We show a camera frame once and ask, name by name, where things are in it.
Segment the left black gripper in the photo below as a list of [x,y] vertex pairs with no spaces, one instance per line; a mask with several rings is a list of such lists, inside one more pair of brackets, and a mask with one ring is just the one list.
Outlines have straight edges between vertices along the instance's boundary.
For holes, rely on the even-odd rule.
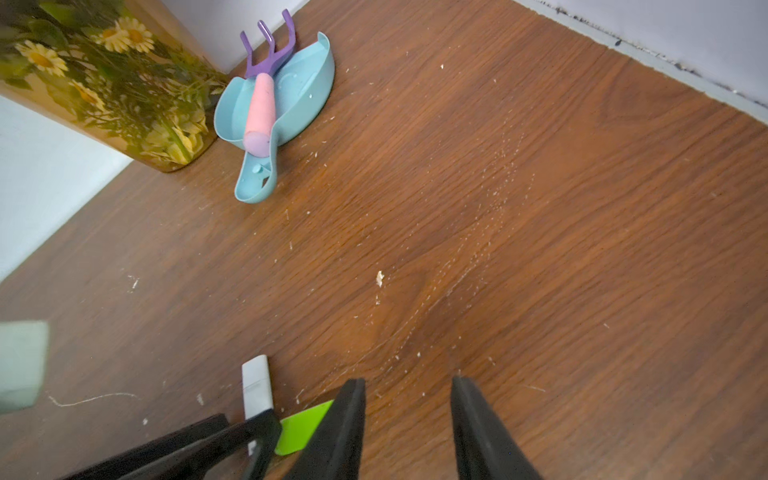
[[282,425],[272,409],[238,424],[213,415],[100,463],[68,474],[68,479],[202,479],[214,466],[255,444],[245,479],[262,479]]

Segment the amber vase with plants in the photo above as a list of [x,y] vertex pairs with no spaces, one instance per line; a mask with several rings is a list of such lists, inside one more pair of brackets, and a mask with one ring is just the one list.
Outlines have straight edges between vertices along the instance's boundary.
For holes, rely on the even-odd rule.
[[227,77],[159,1],[4,1],[1,94],[161,172],[213,142]]

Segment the white usb drive upper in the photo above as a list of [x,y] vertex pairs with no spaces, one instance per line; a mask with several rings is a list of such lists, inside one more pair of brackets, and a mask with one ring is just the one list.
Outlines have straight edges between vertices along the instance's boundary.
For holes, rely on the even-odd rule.
[[245,419],[274,408],[268,357],[258,355],[241,367]]

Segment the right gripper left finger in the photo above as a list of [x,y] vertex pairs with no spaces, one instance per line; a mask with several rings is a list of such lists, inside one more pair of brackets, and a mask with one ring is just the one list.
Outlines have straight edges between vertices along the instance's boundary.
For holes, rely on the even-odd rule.
[[365,419],[365,380],[347,380],[284,479],[358,479]]

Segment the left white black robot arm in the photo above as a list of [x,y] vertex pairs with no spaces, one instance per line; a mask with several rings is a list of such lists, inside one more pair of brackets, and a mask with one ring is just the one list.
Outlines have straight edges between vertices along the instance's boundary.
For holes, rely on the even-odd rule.
[[[40,320],[1,324],[1,413],[34,406],[45,380],[50,328]],[[68,479],[202,479],[254,443],[243,477],[261,479],[282,433],[272,409],[238,424],[210,416],[156,440],[68,474]]]

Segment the pink purple toy rake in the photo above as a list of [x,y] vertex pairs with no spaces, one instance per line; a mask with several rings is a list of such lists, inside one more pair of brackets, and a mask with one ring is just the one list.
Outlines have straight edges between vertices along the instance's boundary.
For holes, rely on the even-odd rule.
[[275,38],[264,21],[258,21],[258,28],[269,46],[267,57],[254,62],[253,47],[246,33],[240,33],[247,51],[246,78],[254,80],[248,116],[245,124],[243,145],[245,150],[256,157],[266,157],[271,148],[271,132],[277,119],[275,82],[276,73],[289,61],[295,52],[297,34],[291,13],[284,9],[282,17],[289,32],[288,43],[277,49]]

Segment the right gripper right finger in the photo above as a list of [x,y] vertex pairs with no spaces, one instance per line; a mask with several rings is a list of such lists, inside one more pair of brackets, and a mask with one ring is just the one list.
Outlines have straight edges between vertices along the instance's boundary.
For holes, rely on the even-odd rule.
[[460,479],[542,479],[470,378],[452,379],[450,405]]

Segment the green usb drive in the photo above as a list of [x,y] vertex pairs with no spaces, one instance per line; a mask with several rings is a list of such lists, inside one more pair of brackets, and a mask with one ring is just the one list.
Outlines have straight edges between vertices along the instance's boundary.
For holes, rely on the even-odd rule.
[[303,450],[332,404],[329,400],[282,419],[282,432],[274,453],[284,457]]

